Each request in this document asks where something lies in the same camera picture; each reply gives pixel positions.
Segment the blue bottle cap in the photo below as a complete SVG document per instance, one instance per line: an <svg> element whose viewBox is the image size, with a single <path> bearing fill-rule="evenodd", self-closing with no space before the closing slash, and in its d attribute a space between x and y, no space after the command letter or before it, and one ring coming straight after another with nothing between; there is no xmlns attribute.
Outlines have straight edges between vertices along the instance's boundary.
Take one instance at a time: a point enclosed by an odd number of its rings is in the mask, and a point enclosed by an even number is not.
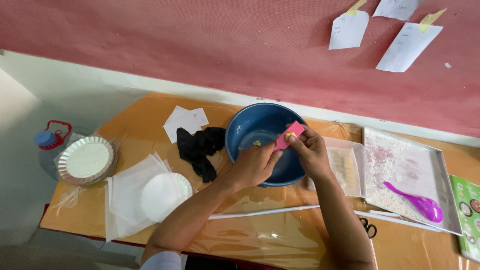
<svg viewBox="0 0 480 270"><path fill-rule="evenodd" d="M40 131L33 140L38 146L49 146L55 142L55 134L48 130Z"/></svg>

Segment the green booklet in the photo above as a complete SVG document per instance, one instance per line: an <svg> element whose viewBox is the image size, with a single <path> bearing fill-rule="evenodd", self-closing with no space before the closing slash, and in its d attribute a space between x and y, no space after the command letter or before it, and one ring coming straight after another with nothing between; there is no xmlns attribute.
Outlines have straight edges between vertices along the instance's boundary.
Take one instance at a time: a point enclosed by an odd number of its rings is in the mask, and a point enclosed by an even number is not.
<svg viewBox="0 0 480 270"><path fill-rule="evenodd" d="M453 196L463 236L459 236L462 255L480 262L480 186L450 175Z"/></svg>

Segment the blue plastic basin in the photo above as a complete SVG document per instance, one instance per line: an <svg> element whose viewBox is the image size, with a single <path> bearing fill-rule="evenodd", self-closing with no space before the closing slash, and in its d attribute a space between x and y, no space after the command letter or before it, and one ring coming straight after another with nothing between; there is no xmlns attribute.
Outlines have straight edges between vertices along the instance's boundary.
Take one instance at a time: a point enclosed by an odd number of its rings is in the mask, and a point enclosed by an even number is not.
<svg viewBox="0 0 480 270"><path fill-rule="evenodd" d="M276 135L285 131L285 125L298 121L307 124L294 111L274 103L257 103L241 109L228 123L225 134L225 148L230 160L235 163L239 147L252 147L254 141L263 145L276 140ZM305 176L297 153L285 149L275 165L272 175L259 186L285 186L293 184Z"/></svg>

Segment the dough piece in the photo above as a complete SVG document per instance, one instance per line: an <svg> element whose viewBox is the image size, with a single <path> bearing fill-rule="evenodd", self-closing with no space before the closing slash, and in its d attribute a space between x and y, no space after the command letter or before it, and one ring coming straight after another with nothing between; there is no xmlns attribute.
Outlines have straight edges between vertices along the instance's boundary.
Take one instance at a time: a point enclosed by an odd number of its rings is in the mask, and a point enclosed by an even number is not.
<svg viewBox="0 0 480 270"><path fill-rule="evenodd" d="M295 135L295 132L288 132L288 133L285 133L285 139L288 140L288 137L290 136L294 136L296 137L297 135Z"/></svg>

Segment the sleeve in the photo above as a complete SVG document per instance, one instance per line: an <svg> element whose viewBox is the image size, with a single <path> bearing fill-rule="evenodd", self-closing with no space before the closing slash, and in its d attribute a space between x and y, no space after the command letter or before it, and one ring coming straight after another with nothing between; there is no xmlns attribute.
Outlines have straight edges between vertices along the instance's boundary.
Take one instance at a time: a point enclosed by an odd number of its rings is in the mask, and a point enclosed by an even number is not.
<svg viewBox="0 0 480 270"><path fill-rule="evenodd" d="M140 270L181 270L181 258L173 251L163 251L151 256Z"/></svg>

